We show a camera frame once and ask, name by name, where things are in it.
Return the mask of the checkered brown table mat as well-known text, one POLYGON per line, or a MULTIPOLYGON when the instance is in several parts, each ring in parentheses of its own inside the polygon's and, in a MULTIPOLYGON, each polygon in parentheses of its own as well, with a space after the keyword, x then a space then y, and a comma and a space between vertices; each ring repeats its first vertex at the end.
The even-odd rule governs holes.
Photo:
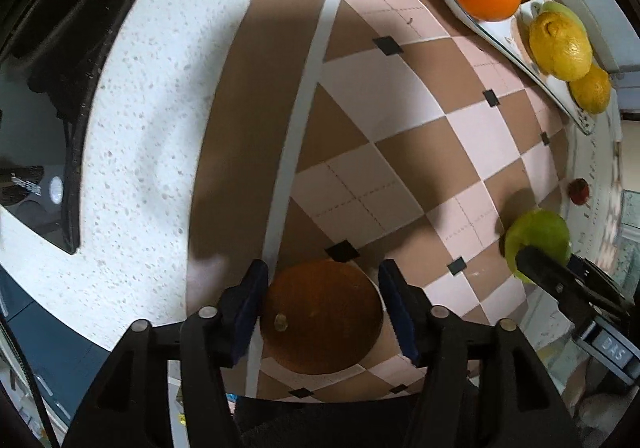
POLYGON ((421 370, 373 300, 378 264, 480 324, 521 320, 533 288, 503 228, 557 210, 566 118, 442 0, 250 0, 218 81, 195 178, 186 306, 260 257, 328 330, 274 330, 224 383, 304 402, 406 395, 421 370))

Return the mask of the yellow lemon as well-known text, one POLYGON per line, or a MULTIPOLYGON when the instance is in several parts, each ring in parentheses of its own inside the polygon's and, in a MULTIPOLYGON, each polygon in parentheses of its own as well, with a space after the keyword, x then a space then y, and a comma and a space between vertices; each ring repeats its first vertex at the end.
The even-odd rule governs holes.
POLYGON ((585 30, 570 16, 542 12, 529 25, 528 44, 533 59, 545 75, 565 82, 588 74, 592 47, 585 30))
POLYGON ((570 81, 568 86, 575 103, 589 115, 605 112, 610 104, 612 92, 610 76, 596 63, 591 64, 587 75, 570 81))

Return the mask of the green apple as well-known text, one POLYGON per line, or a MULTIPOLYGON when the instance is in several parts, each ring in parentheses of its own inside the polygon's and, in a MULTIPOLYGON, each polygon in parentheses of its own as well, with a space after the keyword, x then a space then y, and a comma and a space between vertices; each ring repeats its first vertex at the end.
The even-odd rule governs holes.
POLYGON ((520 215, 506 230, 503 238, 506 264, 516 278, 533 285, 534 282, 516 267, 516 255, 525 247, 537 248, 565 266, 572 255, 567 223, 556 212, 536 208, 520 215))
POLYGON ((587 32, 587 29, 582 22, 582 20, 566 5, 556 2, 556 1, 547 1, 544 2, 542 8, 540 9, 541 13, 554 13, 554 14, 562 14, 568 18, 570 18, 583 32, 587 32))

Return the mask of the red cherry tomato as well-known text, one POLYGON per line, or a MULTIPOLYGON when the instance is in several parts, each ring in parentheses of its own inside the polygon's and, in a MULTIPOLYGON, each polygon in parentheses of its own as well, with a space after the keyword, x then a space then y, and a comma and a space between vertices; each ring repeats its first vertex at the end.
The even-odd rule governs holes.
POLYGON ((590 197, 590 187, 585 179, 573 179, 567 185, 567 196, 574 205, 585 205, 590 197))

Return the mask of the dark reddish orange fruit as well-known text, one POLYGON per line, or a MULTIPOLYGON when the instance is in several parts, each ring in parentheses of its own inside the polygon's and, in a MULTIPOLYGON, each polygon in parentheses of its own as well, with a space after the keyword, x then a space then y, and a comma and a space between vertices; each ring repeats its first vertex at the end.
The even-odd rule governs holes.
POLYGON ((357 267, 332 260, 275 275, 260 316, 270 355, 282 367, 309 376, 358 364, 382 326, 383 306, 372 281, 357 267))

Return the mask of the oval floral ceramic plate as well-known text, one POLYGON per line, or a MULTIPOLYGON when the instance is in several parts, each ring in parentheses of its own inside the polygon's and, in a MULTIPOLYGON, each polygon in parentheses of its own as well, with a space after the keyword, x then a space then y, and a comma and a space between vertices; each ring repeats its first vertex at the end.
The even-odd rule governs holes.
POLYGON ((572 119, 579 130, 590 135, 596 126, 596 120, 584 112, 574 102, 568 84, 558 78, 543 74, 535 60, 529 56, 528 25, 538 15, 544 0, 533 0, 521 5, 514 15, 500 22, 484 22, 473 18, 457 0, 443 0, 450 11, 460 22, 464 23, 474 34, 490 44, 501 55, 522 71, 533 81, 544 94, 548 95, 555 105, 572 119))

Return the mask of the black gas stove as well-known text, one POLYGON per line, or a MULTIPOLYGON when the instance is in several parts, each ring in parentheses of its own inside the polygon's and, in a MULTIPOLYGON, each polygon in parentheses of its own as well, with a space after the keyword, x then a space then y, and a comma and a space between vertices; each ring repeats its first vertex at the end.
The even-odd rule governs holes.
POLYGON ((78 107, 36 64, 1 63, 1 206, 67 254, 76 252, 70 178, 78 107))

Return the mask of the blue kitchen cabinet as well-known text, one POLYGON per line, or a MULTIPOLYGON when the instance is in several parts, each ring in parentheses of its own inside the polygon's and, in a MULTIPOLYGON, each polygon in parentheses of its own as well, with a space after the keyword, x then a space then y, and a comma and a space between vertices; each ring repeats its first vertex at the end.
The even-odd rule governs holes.
POLYGON ((106 361, 107 350, 55 318, 7 272, 1 273, 1 312, 43 399, 65 424, 70 424, 106 361))

